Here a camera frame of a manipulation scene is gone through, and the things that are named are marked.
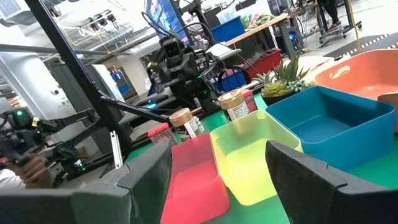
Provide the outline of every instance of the green tabletop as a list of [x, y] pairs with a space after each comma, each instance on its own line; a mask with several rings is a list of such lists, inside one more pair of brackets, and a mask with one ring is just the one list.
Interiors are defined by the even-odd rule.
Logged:
[[[267, 107], [260, 94], [255, 95], [254, 99], [260, 110]], [[222, 111], [203, 119], [201, 122], [206, 132], [211, 132], [227, 123]], [[148, 144], [132, 152], [127, 161], [137, 157], [152, 146], [153, 144]], [[349, 173], [390, 189], [398, 188], [398, 138], [394, 139], [394, 150], [392, 153], [361, 167], [357, 167]], [[251, 206], [244, 206], [236, 200], [231, 191], [228, 190], [228, 193], [231, 203], [228, 212], [207, 223], [289, 224], [289, 219], [278, 196], [271, 197]]]

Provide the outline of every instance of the blue box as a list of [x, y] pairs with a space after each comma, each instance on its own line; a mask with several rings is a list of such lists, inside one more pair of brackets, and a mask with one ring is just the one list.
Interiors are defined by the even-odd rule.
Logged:
[[350, 170], [392, 151], [395, 108], [317, 86], [266, 111], [300, 138], [304, 153]]
[[214, 83], [214, 86], [217, 90], [231, 91], [240, 88], [241, 86], [244, 86], [246, 84], [246, 81], [243, 77], [242, 72], [239, 71], [233, 73], [232, 75], [227, 75], [223, 77], [221, 83], [223, 84], [221, 89], [218, 82]]
[[214, 37], [218, 42], [227, 42], [244, 34], [244, 28], [240, 16], [212, 28], [211, 31], [213, 31]]

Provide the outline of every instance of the workbench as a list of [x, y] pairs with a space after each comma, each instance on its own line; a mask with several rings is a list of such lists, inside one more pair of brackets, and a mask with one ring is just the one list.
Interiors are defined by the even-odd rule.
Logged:
[[[258, 93], [254, 97], [257, 107], [264, 110], [267, 106]], [[201, 120], [205, 131], [212, 130], [227, 123], [222, 111], [217, 112], [203, 120]], [[127, 161], [137, 157], [142, 152], [150, 149], [153, 144], [148, 144], [140, 149], [132, 152]], [[350, 174], [356, 175], [360, 178], [373, 182], [375, 184], [383, 185], [387, 188], [398, 188], [398, 138], [394, 139], [394, 150], [388, 156], [382, 157], [361, 167], [357, 167], [350, 171]], [[238, 223], [238, 224], [256, 224], [256, 223], [271, 223], [271, 224], [288, 224], [289, 219], [285, 210], [276, 195], [267, 200], [263, 200], [251, 206], [241, 205], [228, 190], [230, 208], [224, 215], [208, 221], [207, 223]]]
[[286, 47], [286, 54], [289, 56], [289, 58], [292, 58], [294, 56], [295, 49], [293, 47], [293, 43], [292, 43], [291, 39], [289, 38], [289, 31], [287, 30], [287, 26], [286, 26], [287, 17], [288, 17], [287, 13], [283, 13], [283, 14], [271, 19], [270, 21], [266, 22], [265, 24], [258, 26], [252, 30], [245, 32], [242, 35], [239, 35], [239, 36], [233, 38], [232, 40], [226, 42], [225, 45], [227, 45], [227, 46], [233, 45], [236, 48], [235, 44], [237, 42], [244, 40], [245, 38], [250, 37], [252, 35], [255, 35], [258, 32], [262, 32], [264, 29], [267, 29], [273, 25], [277, 25], [279, 27], [280, 34], [282, 35], [282, 38], [283, 38], [283, 41], [284, 41], [284, 44]]

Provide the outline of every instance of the floor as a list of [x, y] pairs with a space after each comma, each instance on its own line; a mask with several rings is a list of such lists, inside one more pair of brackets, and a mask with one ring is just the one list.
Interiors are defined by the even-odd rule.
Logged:
[[[398, 26], [394, 25], [394, 21], [384, 21], [389, 16], [394, 15], [398, 12], [398, 1], [397, 0], [352, 0], [353, 1], [353, 12], [355, 22], [362, 21], [363, 27], [358, 30], [359, 38], [366, 37], [369, 35], [379, 34], [393, 34], [398, 32]], [[346, 9], [344, 6], [338, 8], [338, 16], [343, 25], [348, 24]], [[306, 20], [302, 18], [303, 26], [305, 31], [309, 30], [316, 24], [315, 18]], [[325, 40], [330, 42], [322, 49], [317, 49], [319, 44], [320, 33], [317, 32], [304, 40], [306, 47], [311, 51], [306, 53], [305, 56], [324, 56], [354, 40], [356, 40], [355, 30], [351, 30], [347, 33], [347, 38], [343, 38], [343, 34], [334, 35], [327, 37]]]

